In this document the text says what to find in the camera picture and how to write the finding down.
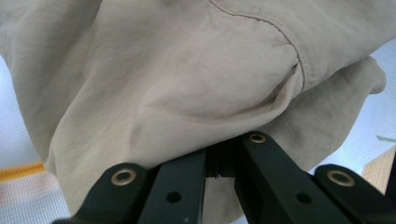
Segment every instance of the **seam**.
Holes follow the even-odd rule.
[[[308,77],[311,73],[311,69],[309,64],[306,62],[307,59],[305,56],[299,51],[299,46],[298,46],[298,41],[292,36],[291,32],[289,32],[288,28],[282,26],[282,22],[279,22],[277,19],[274,19],[272,17],[268,16],[263,16],[259,14],[253,14],[253,13],[246,13],[242,11],[233,11],[231,9],[228,9],[225,7],[222,3],[220,3],[218,0],[209,0],[215,7],[217,7],[219,10],[232,15],[232,16],[241,16],[241,17],[246,17],[246,18],[251,18],[251,19],[256,19],[259,21],[265,21],[270,23],[271,25],[275,26],[275,28],[285,36],[287,40],[291,43],[291,45],[294,47],[294,50],[297,52],[297,58],[299,59],[301,65],[302,65],[302,70],[303,70],[303,86],[301,91],[305,90],[305,87],[308,85]]]
[[[34,175],[44,171],[45,169],[41,162],[0,169],[0,182],[21,178],[27,175]]]

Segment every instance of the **white mesh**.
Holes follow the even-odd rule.
[[[50,173],[0,182],[0,223],[51,223],[68,216],[58,182]]]

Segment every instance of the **black plastic part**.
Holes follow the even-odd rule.
[[[138,223],[201,223],[205,150],[161,165]]]
[[[391,201],[393,201],[394,204],[396,204],[396,154],[393,159],[392,168],[390,170],[390,176],[385,196],[387,196]]]
[[[250,224],[351,223],[269,135],[235,143],[235,190]]]
[[[329,172],[336,171],[353,179],[352,186],[343,186],[346,182],[340,176],[340,184],[331,181]],[[396,224],[396,208],[391,200],[363,178],[345,167],[338,165],[319,166],[314,178],[321,189],[337,204],[354,223]]]
[[[224,141],[207,148],[206,177],[235,177],[234,141]]]
[[[119,170],[135,171],[130,184],[116,186],[112,176]],[[79,223],[136,223],[147,196],[148,172],[141,166],[121,163],[106,170],[93,185],[83,205],[69,219],[60,219],[54,224]]]

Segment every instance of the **beige garment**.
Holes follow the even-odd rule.
[[[375,62],[360,59],[396,36],[395,8],[385,0],[2,0],[0,53],[73,214],[114,164],[150,168],[277,117],[264,129],[304,168],[319,162],[385,83]],[[215,185],[205,222],[239,216],[227,190],[207,194]],[[215,203],[224,209],[207,209]]]

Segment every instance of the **stitching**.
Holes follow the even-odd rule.
[[[213,5],[215,5],[219,10],[230,14],[232,16],[241,16],[241,17],[246,17],[246,18],[251,18],[251,19],[256,19],[259,21],[265,21],[268,22],[272,25],[275,26],[275,28],[285,36],[287,40],[291,43],[291,45],[294,47],[294,50],[297,52],[297,57],[302,65],[302,70],[303,70],[303,77],[304,77],[304,82],[303,82],[303,87],[301,91],[305,89],[305,87],[308,85],[308,77],[311,73],[310,71],[310,66],[309,63],[306,63],[305,56],[299,51],[300,47],[298,46],[298,41],[295,40],[295,38],[292,36],[292,34],[289,32],[288,28],[283,27],[281,22],[278,20],[268,17],[268,16],[263,16],[259,14],[253,14],[253,13],[246,13],[242,11],[233,11],[225,7],[223,4],[221,4],[218,0],[209,0]]]

